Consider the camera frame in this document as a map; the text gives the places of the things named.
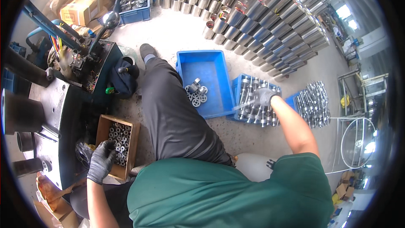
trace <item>empty blue crate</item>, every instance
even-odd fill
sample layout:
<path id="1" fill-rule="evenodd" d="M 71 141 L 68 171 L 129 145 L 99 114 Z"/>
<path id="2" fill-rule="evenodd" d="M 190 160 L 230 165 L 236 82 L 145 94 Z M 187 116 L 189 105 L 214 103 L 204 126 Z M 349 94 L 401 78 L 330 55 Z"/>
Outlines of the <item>empty blue crate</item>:
<path id="1" fill-rule="evenodd" d="M 235 78 L 234 80 L 232 80 L 232 91 L 234 94 L 234 99 L 235 99 L 235 103 L 236 105 L 240 105 L 240 91 L 242 90 L 242 78 L 248 77 L 250 79 L 250 75 L 241 73 L 237 78 Z M 277 86 L 275 84 L 271 84 L 269 85 L 271 88 L 276 88 Z M 247 121 L 246 118 L 244 119 L 239 119 L 238 116 L 238 111 L 235 111 L 233 114 L 227 115 L 226 119 L 228 120 L 232 120 L 232 121 Z"/>
<path id="2" fill-rule="evenodd" d="M 176 70 L 183 79 L 183 87 L 196 78 L 207 87 L 207 101 L 196 107 L 204 119 L 234 113 L 235 100 L 222 50 L 179 51 Z"/>
<path id="3" fill-rule="evenodd" d="M 151 15 L 150 0 L 147 0 L 147 5 L 145 7 L 129 10 L 126 12 L 121 12 L 121 6 L 119 4 L 120 1 L 121 0 L 115 0 L 114 5 L 114 11 L 118 12 L 119 15 L 121 16 L 120 25 L 134 23 L 142 20 L 150 20 Z"/>

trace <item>window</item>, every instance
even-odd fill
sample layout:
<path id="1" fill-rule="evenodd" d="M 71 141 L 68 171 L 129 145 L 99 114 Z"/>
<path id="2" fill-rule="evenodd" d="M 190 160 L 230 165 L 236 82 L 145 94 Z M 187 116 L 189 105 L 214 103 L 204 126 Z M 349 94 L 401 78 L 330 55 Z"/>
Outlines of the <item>window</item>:
<path id="1" fill-rule="evenodd" d="M 357 29 L 357 24 L 354 20 L 349 21 L 349 27 L 351 27 L 353 30 Z"/>
<path id="2" fill-rule="evenodd" d="M 344 5 L 341 8 L 337 9 L 336 13 L 339 16 L 339 18 L 341 18 L 341 19 L 345 19 L 345 18 L 349 17 L 350 15 L 352 15 L 352 13 L 350 12 L 347 5 Z"/>

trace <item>knee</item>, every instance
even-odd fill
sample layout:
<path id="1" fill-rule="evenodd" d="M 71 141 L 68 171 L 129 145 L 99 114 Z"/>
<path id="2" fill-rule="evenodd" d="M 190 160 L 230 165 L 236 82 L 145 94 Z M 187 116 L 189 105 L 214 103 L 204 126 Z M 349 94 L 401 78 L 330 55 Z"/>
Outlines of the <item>knee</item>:
<path id="1" fill-rule="evenodd" d="M 83 218 L 89 219 L 87 207 L 87 187 L 79 187 L 70 195 L 70 205 L 73 210 Z"/>

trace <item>gray glove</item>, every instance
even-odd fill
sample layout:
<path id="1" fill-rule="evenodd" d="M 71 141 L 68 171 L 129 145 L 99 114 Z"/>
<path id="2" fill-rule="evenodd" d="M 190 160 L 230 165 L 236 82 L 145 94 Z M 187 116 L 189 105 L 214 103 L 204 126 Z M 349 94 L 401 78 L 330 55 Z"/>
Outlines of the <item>gray glove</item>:
<path id="1" fill-rule="evenodd" d="M 255 93 L 255 104 L 261 106 L 270 106 L 270 101 L 277 93 L 271 89 L 259 88 Z"/>
<path id="2" fill-rule="evenodd" d="M 95 149 L 90 160 L 90 169 L 87 173 L 87 179 L 100 185 L 103 179 L 109 174 L 113 167 L 115 150 L 113 141 L 104 141 Z"/>

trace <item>concrete floor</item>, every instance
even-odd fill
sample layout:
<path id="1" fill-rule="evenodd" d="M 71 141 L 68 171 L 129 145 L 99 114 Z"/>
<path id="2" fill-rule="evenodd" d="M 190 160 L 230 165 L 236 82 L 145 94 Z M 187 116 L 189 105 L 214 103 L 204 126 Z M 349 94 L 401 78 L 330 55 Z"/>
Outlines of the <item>concrete floor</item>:
<path id="1" fill-rule="evenodd" d="M 143 43 L 149 43 L 156 48 L 159 56 L 167 60 L 173 67 L 177 61 L 177 51 L 223 50 L 231 80 L 242 72 L 267 79 L 266 73 L 261 72 L 258 67 L 246 61 L 242 56 L 225 50 L 222 45 L 217 45 L 211 40 L 205 40 L 200 35 L 204 26 L 205 22 L 201 18 L 174 12 L 170 9 L 152 8 L 150 20 L 119 27 L 109 40 L 135 50 L 132 53 L 136 53 L 135 57 L 137 57 L 141 70 L 144 69 L 144 63 L 140 59 L 139 46 Z M 340 97 L 337 76 L 348 70 L 344 58 L 341 57 L 332 43 L 329 47 L 319 51 L 318 56 L 310 59 L 307 66 L 291 74 L 289 79 L 281 83 L 273 83 L 281 87 L 283 98 L 286 98 L 303 89 L 306 83 L 311 82 L 311 80 L 322 80 L 329 96 L 331 115 L 338 117 Z M 142 87 L 142 78 L 139 79 L 139 84 Z M 141 105 L 141 97 L 135 94 L 129 100 L 115 100 L 111 113 L 130 121 L 139 121 L 144 125 Z M 282 155 L 291 154 L 281 127 L 277 129 L 272 127 L 261 128 L 259 125 L 229 121 L 225 117 L 208 119 L 207 123 L 224 142 L 226 151 L 232 155 L 255 153 L 279 158 Z M 331 171 L 335 158 L 336 127 L 336 120 L 332 120 L 329 126 L 313 130 L 325 172 Z M 340 166 L 337 165 L 338 155 L 339 151 L 334 171 L 346 168 L 344 165 L 342 166 L 341 162 L 339 162 Z M 155 160 L 149 133 L 144 126 L 140 130 L 136 156 L 136 166 Z M 332 192 L 336 189 L 340 174 L 328 175 Z"/>

